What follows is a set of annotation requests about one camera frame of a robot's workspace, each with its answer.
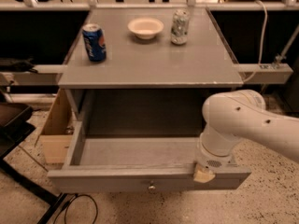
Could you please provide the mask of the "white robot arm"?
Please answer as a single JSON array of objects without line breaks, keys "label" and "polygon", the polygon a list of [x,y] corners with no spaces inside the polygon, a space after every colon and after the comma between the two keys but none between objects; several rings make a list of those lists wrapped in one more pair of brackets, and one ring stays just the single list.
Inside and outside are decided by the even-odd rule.
[{"label": "white robot arm", "polygon": [[299,118],[266,110],[262,95],[252,90],[221,92],[203,103],[206,126],[196,144],[193,180],[207,183],[217,171],[211,160],[226,164],[242,139],[264,145],[299,162]]}]

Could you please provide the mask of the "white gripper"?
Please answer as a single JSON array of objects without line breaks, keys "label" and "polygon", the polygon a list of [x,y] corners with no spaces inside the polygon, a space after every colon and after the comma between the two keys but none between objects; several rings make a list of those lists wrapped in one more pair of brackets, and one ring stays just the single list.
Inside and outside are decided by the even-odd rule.
[{"label": "white gripper", "polygon": [[215,178],[217,173],[229,173],[237,168],[233,155],[219,157],[208,152],[202,141],[195,147],[195,170],[193,180],[198,183],[207,183]]}]

